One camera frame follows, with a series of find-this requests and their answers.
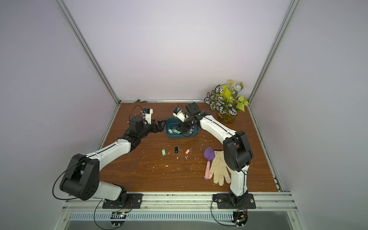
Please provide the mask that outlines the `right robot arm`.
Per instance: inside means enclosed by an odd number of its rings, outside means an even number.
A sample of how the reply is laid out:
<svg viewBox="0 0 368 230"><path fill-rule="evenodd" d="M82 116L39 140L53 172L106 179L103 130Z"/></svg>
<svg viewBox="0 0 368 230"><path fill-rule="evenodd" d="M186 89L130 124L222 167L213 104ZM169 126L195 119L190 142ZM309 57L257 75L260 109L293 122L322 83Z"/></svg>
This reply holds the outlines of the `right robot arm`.
<svg viewBox="0 0 368 230"><path fill-rule="evenodd" d="M230 200L239 206L248 195L246 179L254 156L246 134L227 128L206 111L201 112L195 102L186 105L186 109L186 113L179 108L173 112L181 121L178 128L186 133L191 127L200 127L223 144L225 168L231 172Z"/></svg>

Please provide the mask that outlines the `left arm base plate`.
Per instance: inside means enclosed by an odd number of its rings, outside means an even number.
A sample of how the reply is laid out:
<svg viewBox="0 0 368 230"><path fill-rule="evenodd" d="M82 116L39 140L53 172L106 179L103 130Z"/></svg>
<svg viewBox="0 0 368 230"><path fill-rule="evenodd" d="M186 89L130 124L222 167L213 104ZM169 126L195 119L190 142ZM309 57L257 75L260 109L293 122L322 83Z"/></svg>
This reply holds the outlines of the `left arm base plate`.
<svg viewBox="0 0 368 230"><path fill-rule="evenodd" d="M103 209L140 209L143 201L141 193L124 193L117 200L105 200Z"/></svg>

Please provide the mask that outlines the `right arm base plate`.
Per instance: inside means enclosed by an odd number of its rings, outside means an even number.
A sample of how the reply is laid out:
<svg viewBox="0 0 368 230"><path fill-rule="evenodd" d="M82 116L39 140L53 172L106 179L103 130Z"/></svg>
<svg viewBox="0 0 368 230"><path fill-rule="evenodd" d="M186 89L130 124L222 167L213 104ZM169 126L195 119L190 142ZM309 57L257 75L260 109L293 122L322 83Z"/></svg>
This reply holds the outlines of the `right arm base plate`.
<svg viewBox="0 0 368 230"><path fill-rule="evenodd" d="M218 209L256 209L254 196L249 193L239 197L229 193L218 193L212 195L212 200Z"/></svg>

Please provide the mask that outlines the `teal plastic storage box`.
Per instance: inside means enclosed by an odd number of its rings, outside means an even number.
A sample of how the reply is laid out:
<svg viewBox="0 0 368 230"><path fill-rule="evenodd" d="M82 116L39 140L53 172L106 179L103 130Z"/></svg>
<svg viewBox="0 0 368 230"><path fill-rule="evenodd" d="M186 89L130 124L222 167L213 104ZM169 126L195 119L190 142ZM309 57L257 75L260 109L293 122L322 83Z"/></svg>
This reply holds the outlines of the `teal plastic storage box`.
<svg viewBox="0 0 368 230"><path fill-rule="evenodd" d="M168 118L166 120L165 134L170 139L175 140L175 139L195 137L199 133L199 127L198 126L194 126L188 132L183 133L184 129L178 127L178 125L180 123L181 123L181 121L176 117L171 117L171 118ZM171 130L176 129L176 130L180 131L181 134L180 135L175 134L175 133L170 134L169 131L168 131L169 129L171 129Z"/></svg>

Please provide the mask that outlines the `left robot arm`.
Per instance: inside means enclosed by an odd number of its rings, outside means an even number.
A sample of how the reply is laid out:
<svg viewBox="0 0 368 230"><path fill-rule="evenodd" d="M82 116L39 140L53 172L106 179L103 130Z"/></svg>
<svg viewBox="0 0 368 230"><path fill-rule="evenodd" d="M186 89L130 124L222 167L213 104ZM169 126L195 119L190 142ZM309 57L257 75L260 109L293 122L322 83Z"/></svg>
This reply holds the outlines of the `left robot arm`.
<svg viewBox="0 0 368 230"><path fill-rule="evenodd" d="M67 169L61 174L59 189L75 198L86 201L91 198L105 199L125 204L126 192L121 186L100 181L100 171L117 158L132 152L150 133L164 131L166 121L149 122L134 116L129 128L114 143L95 152L72 157Z"/></svg>

